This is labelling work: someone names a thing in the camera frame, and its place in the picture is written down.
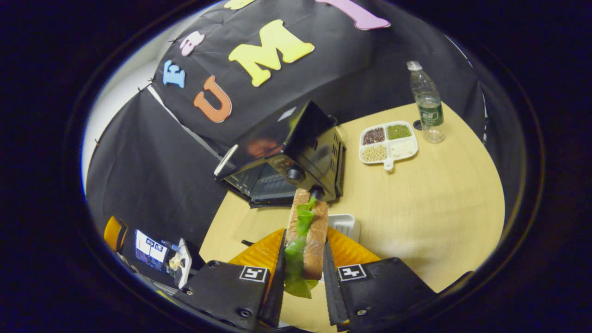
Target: foam letter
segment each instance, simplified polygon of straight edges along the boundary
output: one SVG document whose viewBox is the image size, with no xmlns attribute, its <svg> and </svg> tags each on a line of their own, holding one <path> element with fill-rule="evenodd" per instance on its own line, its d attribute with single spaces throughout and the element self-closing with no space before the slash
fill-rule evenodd
<svg viewBox="0 0 592 333">
<path fill-rule="evenodd" d="M 181 49 L 182 56 L 188 56 L 193 49 L 201 44 L 204 40 L 205 35 L 200 34 L 199 31 L 194 31 L 187 38 L 183 39 L 179 48 Z"/>
<path fill-rule="evenodd" d="M 241 44 L 228 55 L 230 61 L 238 61 L 247 70 L 255 87 L 271 77 L 270 71 L 261 69 L 257 64 L 276 71 L 281 68 L 277 50 L 282 53 L 282 60 L 287 63 L 295 62 L 314 50 L 314 45 L 296 38 L 283 24 L 282 20 L 267 23 L 259 30 L 261 46 Z"/>
<path fill-rule="evenodd" d="M 371 12 L 362 8 L 351 0 L 315 0 L 330 4 L 353 18 L 354 26 L 360 30 L 370 30 L 390 27 L 391 23 L 383 18 L 376 17 Z"/>
<path fill-rule="evenodd" d="M 204 83 L 204 89 L 209 90 L 218 98 L 222 106 L 216 110 L 205 100 L 204 92 L 200 91 L 193 100 L 193 106 L 201 109 L 203 113 L 213 122 L 221 123 L 225 121 L 232 112 L 232 102 L 226 93 L 216 84 L 216 78 L 210 76 Z"/>
<path fill-rule="evenodd" d="M 162 83 L 173 83 L 183 88 L 185 86 L 185 71 L 179 71 L 179 66 L 171 65 L 173 62 L 167 60 L 162 70 Z"/>
<path fill-rule="evenodd" d="M 241 9 L 255 0 L 230 0 L 224 4 L 224 8 L 230 8 L 233 11 Z"/>
</svg>

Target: red beans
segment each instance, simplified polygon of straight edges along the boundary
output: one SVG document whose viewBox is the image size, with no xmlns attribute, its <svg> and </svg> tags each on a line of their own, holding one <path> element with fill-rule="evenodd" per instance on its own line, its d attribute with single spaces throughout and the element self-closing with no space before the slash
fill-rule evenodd
<svg viewBox="0 0 592 333">
<path fill-rule="evenodd" d="M 369 145 L 371 143 L 377 143 L 384 141 L 384 129 L 379 127 L 377 129 L 369 130 L 364 135 L 363 144 Z"/>
</svg>

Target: sandwich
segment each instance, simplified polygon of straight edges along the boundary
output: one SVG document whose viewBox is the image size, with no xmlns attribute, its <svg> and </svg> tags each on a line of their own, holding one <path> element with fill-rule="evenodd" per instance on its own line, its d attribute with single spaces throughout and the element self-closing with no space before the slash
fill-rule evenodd
<svg viewBox="0 0 592 333">
<path fill-rule="evenodd" d="M 317 201 L 301 188 L 296 190 L 285 237 L 286 274 L 284 290 L 311 298 L 323 274 L 323 252 L 329 226 L 325 201 Z"/>
</svg>

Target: bottle cap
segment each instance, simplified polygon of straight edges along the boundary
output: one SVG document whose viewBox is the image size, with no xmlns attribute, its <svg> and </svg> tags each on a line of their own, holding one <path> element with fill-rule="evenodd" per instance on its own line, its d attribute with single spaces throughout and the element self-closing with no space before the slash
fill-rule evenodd
<svg viewBox="0 0 592 333">
<path fill-rule="evenodd" d="M 407 69 L 410 71 L 420 71 L 422 69 L 422 66 L 419 64 L 419 62 L 408 61 L 407 62 Z"/>
</svg>

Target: bread slice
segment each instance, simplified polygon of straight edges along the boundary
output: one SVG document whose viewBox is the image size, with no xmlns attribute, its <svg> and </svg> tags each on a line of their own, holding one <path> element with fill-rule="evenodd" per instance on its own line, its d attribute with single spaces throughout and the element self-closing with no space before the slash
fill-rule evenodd
<svg viewBox="0 0 592 333">
<path fill-rule="evenodd" d="M 310 199 L 310 193 L 301 188 L 296 190 L 288 231 L 286 232 L 286 245 L 298 238 L 296 231 L 296 222 L 298 221 L 298 212 L 296 206 L 307 204 Z M 327 228 L 329 227 L 329 207 L 325 201 L 317 201 L 313 208 L 313 222 L 306 237 L 306 246 L 304 247 L 304 278 L 307 280 L 319 280 L 323 273 L 323 254 L 325 249 L 325 240 L 327 238 Z"/>
</svg>

